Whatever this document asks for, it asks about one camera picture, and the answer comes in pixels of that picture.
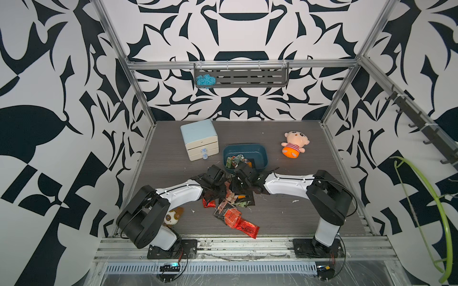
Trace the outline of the teal plastic storage box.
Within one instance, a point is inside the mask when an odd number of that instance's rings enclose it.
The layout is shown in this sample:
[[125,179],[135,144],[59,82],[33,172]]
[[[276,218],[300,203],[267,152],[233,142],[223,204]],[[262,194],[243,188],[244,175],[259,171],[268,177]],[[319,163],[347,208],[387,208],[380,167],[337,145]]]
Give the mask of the teal plastic storage box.
[[[228,145],[223,150],[223,164],[229,156],[244,155],[250,162],[250,167],[256,170],[264,170],[268,165],[268,156],[264,146],[260,144],[233,144]],[[226,171],[233,174],[235,169],[227,169]]]

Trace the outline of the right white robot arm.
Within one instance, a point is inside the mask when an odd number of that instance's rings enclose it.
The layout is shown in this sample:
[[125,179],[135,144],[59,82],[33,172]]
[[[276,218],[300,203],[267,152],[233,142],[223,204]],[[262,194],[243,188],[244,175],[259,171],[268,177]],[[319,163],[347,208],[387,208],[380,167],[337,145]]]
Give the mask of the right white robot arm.
[[255,193],[310,200],[320,216],[312,245],[326,251],[333,246],[355,200],[352,192],[325,170],[318,170],[314,175],[281,175],[275,171],[260,172],[241,163],[234,173],[244,189]]

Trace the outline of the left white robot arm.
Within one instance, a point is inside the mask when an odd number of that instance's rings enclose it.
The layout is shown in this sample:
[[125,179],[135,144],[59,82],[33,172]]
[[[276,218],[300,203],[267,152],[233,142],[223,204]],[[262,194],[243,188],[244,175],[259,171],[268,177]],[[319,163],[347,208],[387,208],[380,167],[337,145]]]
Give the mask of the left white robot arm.
[[186,182],[166,188],[141,187],[116,219],[116,225],[138,249],[179,249],[179,235],[164,225],[169,211],[202,198],[210,202],[225,191],[226,175],[216,165]]

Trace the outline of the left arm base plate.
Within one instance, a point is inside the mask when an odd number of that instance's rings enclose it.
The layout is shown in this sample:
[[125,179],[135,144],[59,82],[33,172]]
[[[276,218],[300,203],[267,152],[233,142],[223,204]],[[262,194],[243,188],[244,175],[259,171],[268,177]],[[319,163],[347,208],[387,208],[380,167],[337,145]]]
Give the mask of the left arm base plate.
[[198,249],[198,241],[194,239],[178,239],[169,250],[149,245],[147,258],[149,260],[160,259],[194,259]]

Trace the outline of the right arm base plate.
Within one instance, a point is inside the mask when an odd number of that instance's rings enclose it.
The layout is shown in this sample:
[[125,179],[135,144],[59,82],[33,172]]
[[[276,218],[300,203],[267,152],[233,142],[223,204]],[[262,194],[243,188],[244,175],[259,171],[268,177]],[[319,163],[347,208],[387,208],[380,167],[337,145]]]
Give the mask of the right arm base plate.
[[292,240],[297,258],[343,258],[344,247],[337,238],[330,247],[319,243],[315,238],[295,238]]

